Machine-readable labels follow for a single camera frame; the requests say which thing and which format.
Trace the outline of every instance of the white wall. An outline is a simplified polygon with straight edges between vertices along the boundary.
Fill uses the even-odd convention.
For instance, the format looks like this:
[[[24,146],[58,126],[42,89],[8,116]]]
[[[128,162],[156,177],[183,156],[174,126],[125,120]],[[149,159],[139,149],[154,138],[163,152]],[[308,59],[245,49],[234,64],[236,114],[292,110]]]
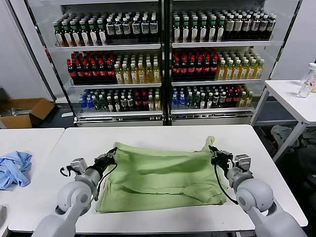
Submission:
[[[3,0],[0,1],[0,16],[0,86],[10,98],[52,100]]]

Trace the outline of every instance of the water bottle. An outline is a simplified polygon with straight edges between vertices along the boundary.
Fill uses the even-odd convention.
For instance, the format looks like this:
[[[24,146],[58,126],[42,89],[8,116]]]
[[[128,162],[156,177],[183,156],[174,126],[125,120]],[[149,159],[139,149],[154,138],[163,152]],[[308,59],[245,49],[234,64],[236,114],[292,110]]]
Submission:
[[[298,92],[298,97],[306,98],[310,94],[312,89],[314,88],[315,83],[316,83],[316,70],[310,70],[309,75],[307,76],[300,91]]]
[[[172,110],[177,110],[178,109],[178,97],[176,94],[173,94],[172,96],[172,105],[171,105]]]
[[[180,95],[180,103],[179,103],[179,109],[184,110],[186,108],[186,98],[184,97],[184,94]]]

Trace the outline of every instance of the cardboard box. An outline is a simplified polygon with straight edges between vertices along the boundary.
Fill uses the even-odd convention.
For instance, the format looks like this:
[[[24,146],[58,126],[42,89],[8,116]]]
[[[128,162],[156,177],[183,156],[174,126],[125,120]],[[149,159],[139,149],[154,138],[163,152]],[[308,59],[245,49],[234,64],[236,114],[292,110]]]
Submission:
[[[7,112],[11,108],[31,109],[28,115],[0,117],[0,125],[5,128],[35,127],[46,118],[54,106],[53,103],[43,98],[0,101],[0,111],[2,112]]]

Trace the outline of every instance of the black cable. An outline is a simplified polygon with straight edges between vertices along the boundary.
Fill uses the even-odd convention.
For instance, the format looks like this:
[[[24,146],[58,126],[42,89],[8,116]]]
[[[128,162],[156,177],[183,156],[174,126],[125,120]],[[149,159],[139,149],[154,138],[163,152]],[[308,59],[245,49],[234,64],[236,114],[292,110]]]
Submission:
[[[217,174],[217,169],[216,169],[216,165],[214,165],[214,170],[215,170],[215,176],[216,176],[216,179],[217,179],[217,183],[219,185],[219,187],[221,188],[222,192],[226,195],[226,197],[228,197],[228,199],[230,201],[232,201],[233,203],[235,203],[236,205],[238,205],[238,202],[234,199],[232,199],[230,196],[228,196],[228,194],[225,192],[225,190],[223,189],[221,183],[219,182],[219,178],[218,178],[218,174]]]
[[[117,168],[117,166],[118,166],[117,163],[114,163],[114,165],[115,165],[115,167],[114,167],[113,169],[111,169],[111,171],[110,171],[109,173],[107,173],[106,175],[104,175],[104,176],[102,177],[102,179],[100,180],[99,185],[98,185],[98,189],[97,189],[97,197],[99,196],[100,188],[101,188],[101,183],[102,183],[102,181],[104,180],[104,178],[107,177],[109,174],[111,174],[111,173]]]

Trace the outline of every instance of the blue cloth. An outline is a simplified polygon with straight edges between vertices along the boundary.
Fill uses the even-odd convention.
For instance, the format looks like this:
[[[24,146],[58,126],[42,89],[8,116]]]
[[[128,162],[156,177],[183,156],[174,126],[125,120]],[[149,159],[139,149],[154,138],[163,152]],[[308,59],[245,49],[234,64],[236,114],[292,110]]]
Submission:
[[[0,157],[0,190],[7,189],[12,184],[27,186],[31,181],[24,175],[31,169],[31,154],[12,152]]]

